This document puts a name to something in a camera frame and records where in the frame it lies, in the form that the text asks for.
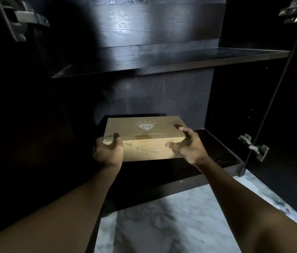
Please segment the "person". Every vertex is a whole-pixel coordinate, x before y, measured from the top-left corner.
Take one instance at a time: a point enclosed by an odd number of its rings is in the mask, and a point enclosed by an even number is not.
[[[167,143],[207,178],[242,253],[297,253],[297,224],[244,187],[208,155],[196,132],[180,127],[189,146]],[[87,183],[0,232],[0,252],[83,253],[105,196],[123,160],[123,142],[113,149],[96,140],[93,157],[103,168]]]

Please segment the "wooden shelf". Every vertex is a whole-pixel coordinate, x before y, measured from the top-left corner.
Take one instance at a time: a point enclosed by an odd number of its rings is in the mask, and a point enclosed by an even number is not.
[[[77,62],[69,65],[53,78],[134,70],[136,75],[174,72],[286,58],[289,51],[254,50],[241,48],[211,48],[173,53],[110,57],[99,62]]]

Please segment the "marble floor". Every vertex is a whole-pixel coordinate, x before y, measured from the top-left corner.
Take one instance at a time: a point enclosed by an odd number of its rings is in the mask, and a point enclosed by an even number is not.
[[[297,222],[297,212],[249,171],[235,179]],[[95,253],[239,253],[209,185],[101,219]]]

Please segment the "brown box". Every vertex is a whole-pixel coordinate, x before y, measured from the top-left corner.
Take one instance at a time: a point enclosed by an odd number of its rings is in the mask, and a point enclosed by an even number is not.
[[[103,142],[111,144],[118,133],[124,141],[124,161],[180,158],[165,146],[167,142],[188,143],[178,126],[186,126],[179,116],[109,118]]]

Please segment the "diamond logo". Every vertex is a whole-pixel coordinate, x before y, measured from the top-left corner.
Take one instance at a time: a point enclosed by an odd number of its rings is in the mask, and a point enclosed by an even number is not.
[[[140,121],[140,124],[139,123],[136,123],[136,124],[138,125],[139,128],[149,131],[150,129],[152,129],[154,127],[155,123],[151,123],[151,121],[149,121],[148,123],[146,123],[146,121],[144,121],[144,123],[142,123]]]

